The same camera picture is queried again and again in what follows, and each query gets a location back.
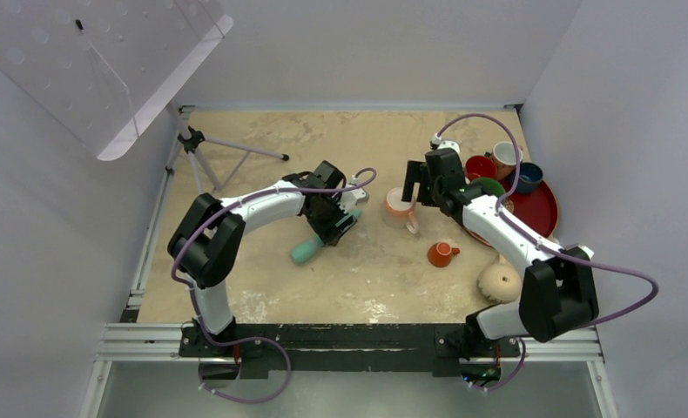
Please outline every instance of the beige pumpkin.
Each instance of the beige pumpkin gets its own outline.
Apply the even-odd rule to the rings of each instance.
[[[500,254],[495,263],[477,276],[477,288],[493,302],[510,303],[518,299],[521,287],[521,275]]]

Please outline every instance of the red mug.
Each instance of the red mug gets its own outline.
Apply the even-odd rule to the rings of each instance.
[[[467,179],[472,181],[480,177],[494,178],[498,173],[496,164],[484,155],[473,155],[464,164],[464,172]]]
[[[449,243],[442,241],[433,244],[426,256],[432,266],[444,268],[452,262],[452,258],[459,252],[459,248],[453,248]]]

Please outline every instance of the white wall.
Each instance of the white wall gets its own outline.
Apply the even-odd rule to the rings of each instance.
[[[180,92],[242,108],[522,103],[581,0],[222,0],[234,27]]]
[[[600,327],[621,416],[688,416],[688,0],[584,0],[522,116],[563,242],[661,285]],[[639,282],[598,274],[602,312]]]
[[[0,72],[0,416],[77,416],[171,133],[158,119],[124,157],[97,161]]]

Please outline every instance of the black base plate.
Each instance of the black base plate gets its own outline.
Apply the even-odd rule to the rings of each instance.
[[[237,324],[235,339],[262,336],[278,341],[294,370],[334,372],[429,372],[434,377],[460,376],[455,344],[460,324]],[[180,357],[231,357],[233,349],[208,343],[195,327],[183,328]],[[502,357],[517,357],[508,339],[500,344]],[[280,352],[270,344],[247,342],[240,347],[242,379],[265,379],[270,370],[285,370]],[[495,346],[469,357],[495,356]]]

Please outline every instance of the tripod stand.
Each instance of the tripod stand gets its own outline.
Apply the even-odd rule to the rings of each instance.
[[[283,161],[288,161],[290,159],[290,156],[287,154],[271,152],[254,146],[236,144],[234,142],[225,141],[224,139],[206,137],[203,132],[194,130],[192,127],[188,126],[187,123],[182,120],[182,118],[180,118],[180,115],[178,114],[178,107],[172,104],[172,102],[167,104],[165,110],[170,113],[172,122],[178,127],[179,130],[178,142],[172,148],[172,154],[170,154],[170,159],[167,161],[167,166],[165,169],[168,172],[173,172],[175,163],[177,162],[180,153],[185,151],[188,159],[190,159],[192,174],[195,177],[195,185],[198,187],[199,194],[203,193],[203,183],[200,181],[199,166],[203,169],[203,173],[208,177],[208,179],[211,180],[211,183],[213,184],[213,192],[220,192],[221,189],[228,184],[233,175],[236,174],[241,165],[244,164],[244,161],[246,161],[251,153],[267,155],[268,157],[279,158]],[[246,151],[244,157],[242,157],[239,163],[233,168],[224,183],[220,182],[218,176],[216,176],[216,173],[211,168],[211,165],[208,164],[206,156],[203,155],[203,152],[200,150],[199,146],[203,142],[228,146],[229,148]]]

